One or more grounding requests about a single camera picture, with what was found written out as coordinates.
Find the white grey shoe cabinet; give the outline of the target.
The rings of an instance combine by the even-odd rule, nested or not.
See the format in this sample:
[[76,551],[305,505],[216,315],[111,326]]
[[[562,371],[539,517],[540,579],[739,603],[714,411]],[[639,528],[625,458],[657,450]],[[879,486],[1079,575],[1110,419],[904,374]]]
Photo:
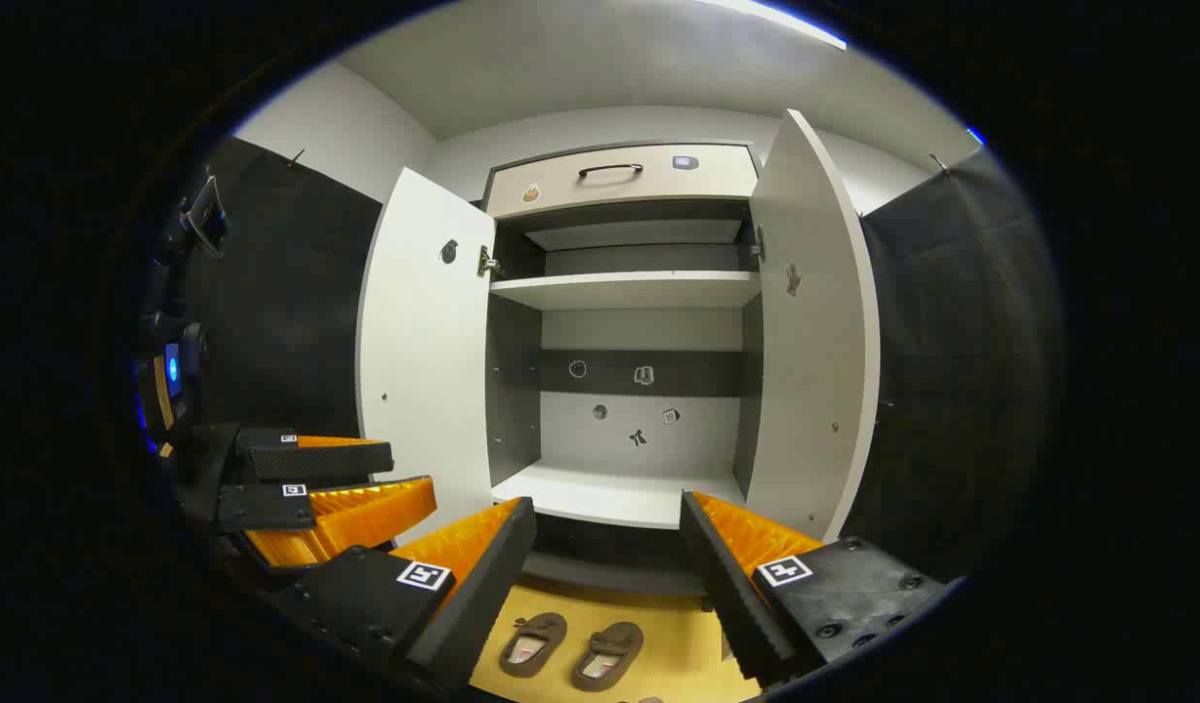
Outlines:
[[[761,170],[738,140],[607,145],[648,143],[744,144]],[[679,499],[743,500],[750,483],[761,338],[750,197],[487,214],[506,274],[487,275],[491,495],[532,498],[532,577],[703,595]]]

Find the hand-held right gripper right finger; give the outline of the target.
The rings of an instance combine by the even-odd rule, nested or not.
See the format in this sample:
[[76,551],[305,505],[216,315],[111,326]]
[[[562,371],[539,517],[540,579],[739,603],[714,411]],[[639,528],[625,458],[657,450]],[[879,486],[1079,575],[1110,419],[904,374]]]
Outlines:
[[702,491],[680,495],[680,537],[742,675],[764,689],[858,657],[952,589],[866,539],[822,543]]

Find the white cabinet door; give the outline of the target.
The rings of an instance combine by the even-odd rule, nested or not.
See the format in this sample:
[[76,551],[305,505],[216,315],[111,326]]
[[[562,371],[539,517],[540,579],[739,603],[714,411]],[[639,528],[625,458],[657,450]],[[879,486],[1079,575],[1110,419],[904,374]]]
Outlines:
[[761,246],[762,396],[746,507],[841,537],[875,434],[881,328],[842,173],[787,108],[750,199]]
[[394,475],[430,476],[437,507],[400,543],[492,507],[486,422],[494,222],[402,169],[370,245],[355,334],[364,437],[394,450]]

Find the beige cabinet drawer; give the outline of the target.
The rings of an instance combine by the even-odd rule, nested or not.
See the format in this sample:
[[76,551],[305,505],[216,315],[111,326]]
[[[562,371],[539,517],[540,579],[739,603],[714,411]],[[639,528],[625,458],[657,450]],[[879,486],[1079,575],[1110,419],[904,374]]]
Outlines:
[[[587,166],[640,163],[642,174]],[[758,180],[750,148],[721,143],[648,143],[574,148],[520,160],[490,172],[484,212],[494,220],[532,217],[617,203],[746,200]]]

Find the brown fuzzy shoe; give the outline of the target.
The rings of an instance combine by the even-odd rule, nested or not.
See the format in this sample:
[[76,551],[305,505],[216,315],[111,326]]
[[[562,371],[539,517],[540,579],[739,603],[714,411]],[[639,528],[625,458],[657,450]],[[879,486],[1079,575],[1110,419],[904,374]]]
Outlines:
[[514,635],[503,645],[498,657],[502,672],[515,678],[538,675],[563,644],[565,636],[568,620],[556,611],[545,611],[529,619],[518,618]]
[[631,668],[644,645],[644,633],[636,623],[617,621],[592,633],[586,650],[574,663],[571,681],[581,691],[606,691]]

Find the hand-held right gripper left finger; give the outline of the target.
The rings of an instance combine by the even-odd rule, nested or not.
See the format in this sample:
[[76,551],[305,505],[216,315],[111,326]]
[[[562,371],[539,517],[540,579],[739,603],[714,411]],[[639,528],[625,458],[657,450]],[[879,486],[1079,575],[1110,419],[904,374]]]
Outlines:
[[340,657],[444,697],[469,685],[536,533],[533,500],[520,497],[400,549],[353,546],[268,601]]

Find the ceiling light strip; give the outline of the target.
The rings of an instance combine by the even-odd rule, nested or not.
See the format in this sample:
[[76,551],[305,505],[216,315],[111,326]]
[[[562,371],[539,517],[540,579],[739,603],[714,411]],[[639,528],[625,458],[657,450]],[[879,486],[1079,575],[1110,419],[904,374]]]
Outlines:
[[827,28],[814,25],[812,22],[806,22],[794,14],[782,12],[782,10],[773,8],[773,6],[757,4],[756,0],[692,0],[692,4],[716,6],[716,8],[727,10],[739,16],[769,22],[773,25],[787,28],[790,31],[809,37],[809,40],[830,46],[836,52],[848,50],[848,41],[828,31]]

